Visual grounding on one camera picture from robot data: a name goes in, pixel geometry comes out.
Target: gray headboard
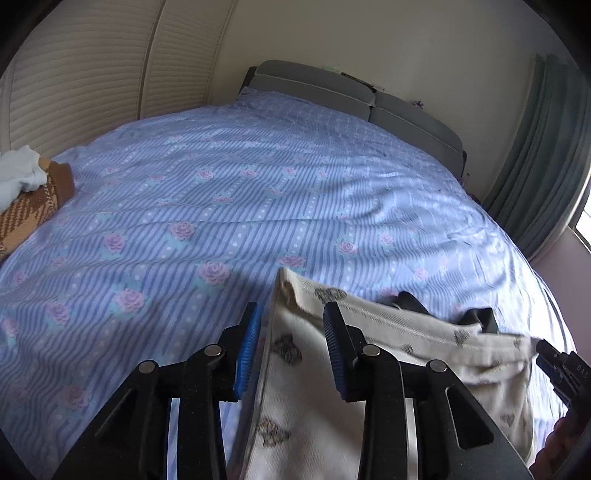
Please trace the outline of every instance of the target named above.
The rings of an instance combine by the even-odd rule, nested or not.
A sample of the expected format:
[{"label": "gray headboard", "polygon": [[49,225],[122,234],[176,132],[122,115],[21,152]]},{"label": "gray headboard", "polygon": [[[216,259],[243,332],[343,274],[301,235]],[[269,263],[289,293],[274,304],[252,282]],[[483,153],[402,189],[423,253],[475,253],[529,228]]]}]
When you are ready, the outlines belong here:
[{"label": "gray headboard", "polygon": [[453,130],[420,108],[376,92],[361,80],[300,63],[267,60],[248,70],[242,86],[286,93],[362,118],[430,154],[455,178],[462,177],[466,156]]}]

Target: metal bolt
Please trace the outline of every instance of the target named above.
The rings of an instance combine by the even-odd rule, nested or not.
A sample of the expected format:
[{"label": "metal bolt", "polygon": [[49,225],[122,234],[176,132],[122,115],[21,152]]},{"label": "metal bolt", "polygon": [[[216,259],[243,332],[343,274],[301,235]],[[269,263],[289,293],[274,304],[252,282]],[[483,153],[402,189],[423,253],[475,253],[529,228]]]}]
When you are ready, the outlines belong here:
[{"label": "metal bolt", "polygon": [[378,356],[379,347],[377,345],[365,345],[362,349],[362,352],[366,356]]},{"label": "metal bolt", "polygon": [[437,372],[438,374],[441,374],[447,370],[447,365],[443,360],[433,360],[429,362],[429,367],[431,367],[431,370]]},{"label": "metal bolt", "polygon": [[154,368],[156,368],[156,364],[152,360],[148,360],[140,363],[139,372],[142,374],[149,374],[154,371]]},{"label": "metal bolt", "polygon": [[216,343],[205,347],[205,355],[207,356],[218,356],[220,353],[222,353],[222,347]]}]

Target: white fabric with butterfly print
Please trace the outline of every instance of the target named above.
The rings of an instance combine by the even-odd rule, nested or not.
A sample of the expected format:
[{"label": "white fabric with butterfly print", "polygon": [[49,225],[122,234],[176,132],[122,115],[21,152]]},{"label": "white fabric with butterfly print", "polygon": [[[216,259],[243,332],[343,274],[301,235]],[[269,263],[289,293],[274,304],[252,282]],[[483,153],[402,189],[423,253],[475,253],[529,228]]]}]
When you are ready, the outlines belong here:
[{"label": "white fabric with butterfly print", "polygon": [[[482,333],[435,317],[347,295],[288,269],[278,272],[256,405],[241,478],[357,478],[363,402],[345,403],[335,389],[322,313],[338,301],[348,325],[400,361],[447,363],[483,405],[527,464],[535,453],[527,385],[537,339]],[[409,421],[409,445],[416,439]],[[416,452],[409,449],[412,478]]]}]

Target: striped fabric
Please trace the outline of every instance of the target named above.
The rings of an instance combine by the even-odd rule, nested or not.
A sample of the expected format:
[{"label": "striped fabric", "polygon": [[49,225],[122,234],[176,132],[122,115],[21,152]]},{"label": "striped fabric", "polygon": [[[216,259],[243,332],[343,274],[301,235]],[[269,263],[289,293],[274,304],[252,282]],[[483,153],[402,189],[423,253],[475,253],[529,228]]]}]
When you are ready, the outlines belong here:
[{"label": "striped fabric", "polygon": [[[131,369],[183,361],[266,303],[278,267],[368,300],[572,348],[541,280],[426,153],[279,93],[134,122],[60,157],[77,195],[0,270],[0,427],[49,478]],[[544,436],[564,408],[541,371]],[[222,408],[227,452],[239,407]],[[171,423],[170,474],[174,477]]]}]

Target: curtain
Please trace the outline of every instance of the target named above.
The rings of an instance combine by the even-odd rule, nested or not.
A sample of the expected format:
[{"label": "curtain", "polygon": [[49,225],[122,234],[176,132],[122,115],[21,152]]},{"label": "curtain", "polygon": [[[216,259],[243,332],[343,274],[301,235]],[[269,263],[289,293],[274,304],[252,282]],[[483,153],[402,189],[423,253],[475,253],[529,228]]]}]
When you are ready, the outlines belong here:
[{"label": "curtain", "polygon": [[483,207],[532,261],[564,231],[589,179],[591,89],[573,63],[536,56],[521,125]]}]

